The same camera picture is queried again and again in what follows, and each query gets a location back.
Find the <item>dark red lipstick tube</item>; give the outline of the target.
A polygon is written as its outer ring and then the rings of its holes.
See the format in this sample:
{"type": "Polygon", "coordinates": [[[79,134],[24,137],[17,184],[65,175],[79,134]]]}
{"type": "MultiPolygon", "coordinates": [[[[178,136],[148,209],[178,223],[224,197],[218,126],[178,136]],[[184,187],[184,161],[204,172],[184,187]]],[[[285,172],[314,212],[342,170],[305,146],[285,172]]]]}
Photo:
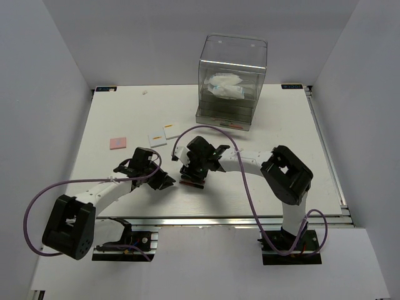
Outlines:
{"type": "Polygon", "coordinates": [[[204,189],[204,185],[203,184],[199,184],[199,183],[196,183],[196,182],[180,180],[179,183],[183,184],[185,186],[193,187],[193,188],[204,189]]]}

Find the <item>white cotton pad packet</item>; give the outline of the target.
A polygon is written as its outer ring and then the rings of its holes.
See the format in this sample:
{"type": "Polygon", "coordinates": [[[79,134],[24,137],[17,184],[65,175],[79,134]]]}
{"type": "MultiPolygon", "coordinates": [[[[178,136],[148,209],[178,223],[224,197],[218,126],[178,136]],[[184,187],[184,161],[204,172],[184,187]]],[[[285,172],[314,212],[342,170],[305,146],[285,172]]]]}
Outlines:
{"type": "Polygon", "coordinates": [[[227,86],[213,86],[209,85],[207,87],[208,91],[213,95],[220,98],[227,99],[244,99],[244,89],[237,85],[227,85],[227,86]]]}
{"type": "Polygon", "coordinates": [[[204,84],[212,85],[213,87],[235,86],[243,82],[237,74],[233,73],[216,73],[204,80],[204,84]]]}

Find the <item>clear acrylic drawer organizer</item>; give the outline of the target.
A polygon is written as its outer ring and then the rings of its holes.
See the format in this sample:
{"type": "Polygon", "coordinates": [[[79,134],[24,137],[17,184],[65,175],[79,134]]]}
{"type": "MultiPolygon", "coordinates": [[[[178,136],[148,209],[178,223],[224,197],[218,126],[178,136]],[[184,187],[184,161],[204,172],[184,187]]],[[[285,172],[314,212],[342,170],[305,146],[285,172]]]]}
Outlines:
{"type": "Polygon", "coordinates": [[[268,42],[212,33],[198,65],[196,122],[249,131],[267,74],[268,42]]]}

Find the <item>red lip gloss tube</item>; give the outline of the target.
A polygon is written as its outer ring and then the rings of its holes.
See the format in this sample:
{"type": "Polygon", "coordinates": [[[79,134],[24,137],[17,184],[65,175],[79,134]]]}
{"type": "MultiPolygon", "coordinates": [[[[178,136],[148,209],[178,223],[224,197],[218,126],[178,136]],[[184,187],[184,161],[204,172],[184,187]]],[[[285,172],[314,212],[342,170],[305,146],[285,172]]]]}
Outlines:
{"type": "Polygon", "coordinates": [[[241,124],[237,124],[235,122],[227,122],[227,121],[218,121],[217,125],[224,128],[231,128],[237,130],[244,130],[244,127],[241,124]]]}

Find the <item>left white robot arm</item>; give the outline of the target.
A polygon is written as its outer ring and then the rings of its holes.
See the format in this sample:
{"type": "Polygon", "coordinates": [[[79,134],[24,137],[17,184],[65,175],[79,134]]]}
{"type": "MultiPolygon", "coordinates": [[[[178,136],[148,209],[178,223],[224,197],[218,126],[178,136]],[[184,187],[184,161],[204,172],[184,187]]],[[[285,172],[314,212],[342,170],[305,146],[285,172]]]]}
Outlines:
{"type": "Polygon", "coordinates": [[[106,178],[87,191],[74,196],[59,196],[52,208],[42,235],[42,243],[75,260],[82,259],[90,249],[97,251],[146,251],[135,238],[132,226],[125,219],[98,215],[120,198],[131,194],[143,184],[161,191],[176,182],[163,171],[156,151],[137,147],[132,157],[120,162],[106,178]]]}

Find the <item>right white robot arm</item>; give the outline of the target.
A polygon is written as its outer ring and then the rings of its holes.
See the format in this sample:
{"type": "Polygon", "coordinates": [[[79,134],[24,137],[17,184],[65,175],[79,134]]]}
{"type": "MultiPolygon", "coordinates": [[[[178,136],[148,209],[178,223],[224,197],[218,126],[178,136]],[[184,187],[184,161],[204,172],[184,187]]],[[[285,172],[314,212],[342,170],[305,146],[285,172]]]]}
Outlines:
{"type": "Polygon", "coordinates": [[[214,147],[197,136],[187,146],[176,147],[172,159],[182,162],[181,177],[198,185],[204,184],[209,171],[244,171],[263,177],[282,202],[283,244],[297,249],[304,243],[306,198],[313,173],[288,147],[280,145],[272,152],[244,151],[228,145],[214,147]]]}

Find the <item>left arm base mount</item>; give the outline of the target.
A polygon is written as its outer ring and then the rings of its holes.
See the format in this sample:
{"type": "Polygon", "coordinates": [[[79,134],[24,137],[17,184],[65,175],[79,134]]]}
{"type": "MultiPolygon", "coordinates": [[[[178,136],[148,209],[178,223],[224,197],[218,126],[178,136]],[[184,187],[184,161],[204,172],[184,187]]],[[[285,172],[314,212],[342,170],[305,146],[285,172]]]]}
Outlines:
{"type": "Polygon", "coordinates": [[[150,262],[158,246],[159,228],[121,218],[95,222],[92,260],[106,262],[150,262]]]}

